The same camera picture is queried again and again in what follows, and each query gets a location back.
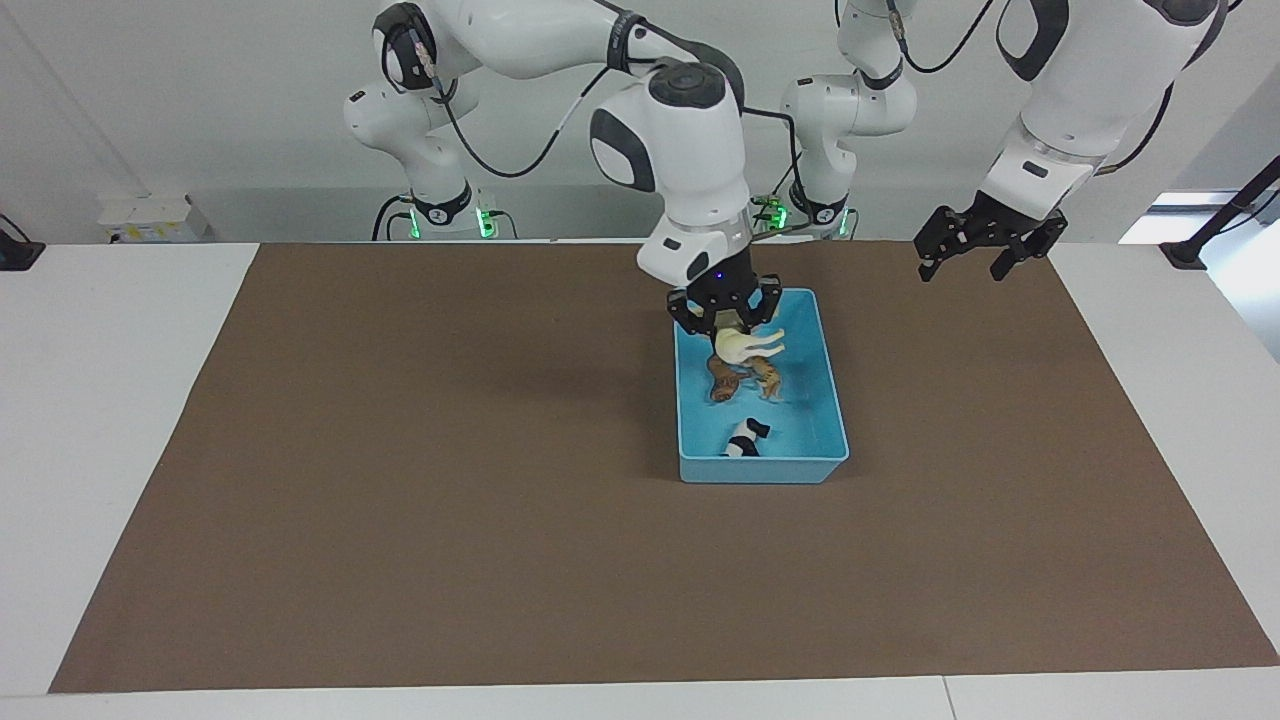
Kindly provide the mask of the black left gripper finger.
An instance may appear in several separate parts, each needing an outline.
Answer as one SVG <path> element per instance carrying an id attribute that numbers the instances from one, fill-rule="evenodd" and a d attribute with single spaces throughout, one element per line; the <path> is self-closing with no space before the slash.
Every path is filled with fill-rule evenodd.
<path id="1" fill-rule="evenodd" d="M 1029 259 L 1046 258 L 1066 228 L 1065 215 L 1051 215 L 1025 237 L 1012 236 L 989 266 L 992 279 L 1001 282 L 1016 265 Z"/>
<path id="2" fill-rule="evenodd" d="M 942 264 L 957 254 L 960 245 L 961 217 L 951 208 L 937 208 L 914 237 L 914 249 L 919 258 L 918 275 L 925 283 L 931 282 Z"/>

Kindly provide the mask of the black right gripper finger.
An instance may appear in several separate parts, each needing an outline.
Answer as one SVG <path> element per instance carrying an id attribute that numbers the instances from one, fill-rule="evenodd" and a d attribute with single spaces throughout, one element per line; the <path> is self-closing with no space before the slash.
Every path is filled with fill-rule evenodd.
<path id="1" fill-rule="evenodd" d="M 687 290 L 668 292 L 668 314 L 686 334 L 713 336 L 716 333 L 716 299 Z"/>
<path id="2" fill-rule="evenodd" d="M 780 278 L 759 278 L 756 288 L 742 302 L 742 327 L 755 331 L 772 323 L 782 299 L 783 286 Z"/>

